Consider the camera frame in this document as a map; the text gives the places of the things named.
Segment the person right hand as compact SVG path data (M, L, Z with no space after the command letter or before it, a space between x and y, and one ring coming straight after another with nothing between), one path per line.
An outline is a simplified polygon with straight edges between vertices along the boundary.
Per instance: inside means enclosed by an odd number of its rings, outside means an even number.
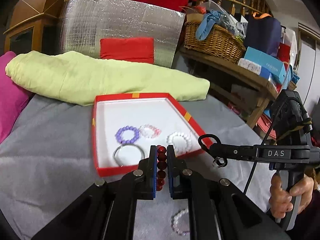
M271 179L269 199L270 210L274 218L282 219L286 213L293 210L292 197L301 196L298 213L301 213L310 204L314 187L311 177L305 175L289 192L282 189L281 186L281 178L275 173Z

